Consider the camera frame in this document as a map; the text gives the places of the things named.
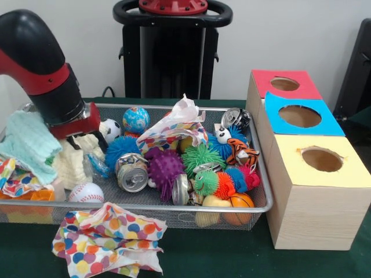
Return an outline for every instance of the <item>metal tray rim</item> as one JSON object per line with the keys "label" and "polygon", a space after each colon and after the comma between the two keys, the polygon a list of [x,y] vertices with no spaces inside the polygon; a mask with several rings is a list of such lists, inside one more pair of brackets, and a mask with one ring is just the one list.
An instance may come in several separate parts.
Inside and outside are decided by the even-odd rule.
{"label": "metal tray rim", "polygon": [[[133,104],[96,104],[97,107],[102,108],[129,108]],[[161,106],[161,105],[141,105],[143,108],[150,109],[169,109],[171,106]],[[200,110],[205,111],[226,111],[229,108],[219,108],[219,107],[200,107]],[[261,147],[259,139],[256,133],[255,125],[253,119],[250,122],[250,131],[252,144],[254,148],[261,153]],[[5,137],[5,129],[0,133],[0,142]],[[270,182],[268,179],[267,171],[264,164],[263,156],[260,155],[258,158],[258,168],[261,175],[261,183],[264,188],[265,194],[265,206],[264,207],[254,207],[254,208],[243,208],[243,207],[202,207],[202,206],[168,206],[168,205],[140,205],[140,204],[117,204],[123,209],[128,210],[150,210],[150,211],[187,211],[187,212],[206,212],[206,213],[265,213],[271,209],[273,205],[273,196],[270,187]],[[78,202],[42,202],[42,201],[28,201],[28,200],[0,200],[0,205],[8,206],[41,206],[41,207],[71,207],[77,209],[96,209],[101,208],[102,203],[78,203]]]}

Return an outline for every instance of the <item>table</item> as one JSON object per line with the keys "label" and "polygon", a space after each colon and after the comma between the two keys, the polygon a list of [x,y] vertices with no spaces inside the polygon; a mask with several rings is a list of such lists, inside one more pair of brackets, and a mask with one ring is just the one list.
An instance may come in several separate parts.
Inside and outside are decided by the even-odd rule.
{"label": "table", "polygon": [[[97,103],[148,104],[149,100],[95,98]],[[151,100],[173,105],[176,100]],[[197,101],[200,107],[245,107],[244,101]],[[69,277],[65,260],[51,252],[57,225],[0,223],[2,277]],[[247,231],[168,229],[159,246],[164,278],[371,277],[371,210],[350,251],[275,250],[262,215]],[[103,273],[98,278],[123,277]],[[139,278],[162,277],[141,270]]]}

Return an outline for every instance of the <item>metal tray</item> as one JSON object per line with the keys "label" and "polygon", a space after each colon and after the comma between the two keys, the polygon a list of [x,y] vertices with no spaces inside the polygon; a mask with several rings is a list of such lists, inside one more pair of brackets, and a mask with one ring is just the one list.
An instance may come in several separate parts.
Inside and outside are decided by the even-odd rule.
{"label": "metal tray", "polygon": [[[122,115],[126,109],[133,105],[126,104],[97,104],[102,119],[113,119],[122,123]],[[150,114],[151,125],[157,123],[172,107],[141,105]],[[208,131],[212,131],[214,123],[220,123],[223,113],[228,108],[200,108],[206,111],[206,120],[203,126]],[[0,134],[3,140],[5,132]],[[259,140],[253,121],[250,123],[247,136],[251,137],[252,147],[261,151]],[[261,176],[261,185],[252,191],[249,196],[253,199],[256,207],[236,208],[236,207],[202,207],[202,206],[174,206],[172,201],[162,202],[160,192],[148,186],[138,193],[124,192],[118,187],[117,179],[95,178],[94,182],[101,186],[106,202],[112,202],[130,210],[133,213],[145,215],[147,217],[166,220],[171,228],[199,228],[195,224],[196,213],[250,213],[251,220],[246,225],[231,225],[220,217],[218,224],[212,225],[210,229],[246,229],[250,230],[259,219],[261,213],[268,211],[272,207],[273,198],[270,183],[265,170],[263,156],[258,159],[257,169]],[[35,202],[35,201],[15,201],[0,200],[0,222],[27,222],[27,223],[49,223],[60,224],[68,211],[88,210],[100,208],[99,203],[71,203],[71,202]]]}

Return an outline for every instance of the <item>circular hole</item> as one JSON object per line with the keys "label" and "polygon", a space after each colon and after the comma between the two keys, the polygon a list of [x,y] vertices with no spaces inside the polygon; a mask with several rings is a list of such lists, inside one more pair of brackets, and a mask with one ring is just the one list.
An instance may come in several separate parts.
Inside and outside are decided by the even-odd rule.
{"label": "circular hole", "polygon": [[304,161],[318,171],[335,172],[343,165],[340,156],[328,149],[307,148],[301,153]]}
{"label": "circular hole", "polygon": [[271,84],[281,91],[295,91],[300,86],[295,80],[286,77],[275,77],[271,80]]}
{"label": "circular hole", "polygon": [[320,114],[313,109],[299,105],[283,107],[278,113],[286,122],[298,127],[313,127],[322,120]]}

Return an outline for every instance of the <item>tiger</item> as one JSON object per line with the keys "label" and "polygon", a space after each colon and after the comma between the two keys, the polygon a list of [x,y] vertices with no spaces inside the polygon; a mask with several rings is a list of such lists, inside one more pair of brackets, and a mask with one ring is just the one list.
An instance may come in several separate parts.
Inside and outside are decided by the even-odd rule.
{"label": "tiger", "polygon": [[238,139],[230,138],[227,140],[227,143],[232,148],[232,155],[227,158],[229,165],[238,163],[240,165],[247,164],[248,166],[253,166],[257,163],[257,158],[260,155],[259,151],[249,148],[244,142]]}

